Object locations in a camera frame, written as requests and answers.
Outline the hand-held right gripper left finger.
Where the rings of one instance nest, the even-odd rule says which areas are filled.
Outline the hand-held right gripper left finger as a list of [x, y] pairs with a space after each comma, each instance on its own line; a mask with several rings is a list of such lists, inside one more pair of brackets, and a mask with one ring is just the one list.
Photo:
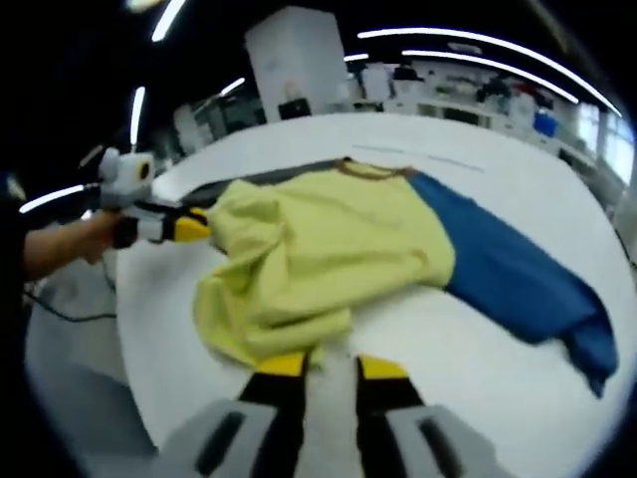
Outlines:
[[163, 446], [168, 477], [293, 477], [304, 443], [308, 356], [263, 361], [241, 393], [214, 401]]

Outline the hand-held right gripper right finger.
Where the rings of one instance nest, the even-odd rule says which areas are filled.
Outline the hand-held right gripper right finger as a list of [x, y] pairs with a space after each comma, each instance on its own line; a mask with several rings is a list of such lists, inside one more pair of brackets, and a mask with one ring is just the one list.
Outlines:
[[366, 477], [502, 477], [489, 439], [428, 405], [398, 363], [359, 355], [356, 442]]

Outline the person's left hand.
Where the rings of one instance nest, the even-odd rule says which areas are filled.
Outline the person's left hand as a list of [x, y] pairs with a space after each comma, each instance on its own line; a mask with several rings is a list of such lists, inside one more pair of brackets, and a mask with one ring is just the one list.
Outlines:
[[121, 218], [118, 212], [98, 211], [83, 220], [76, 239], [78, 255], [90, 264], [98, 262], [112, 247], [115, 226]]

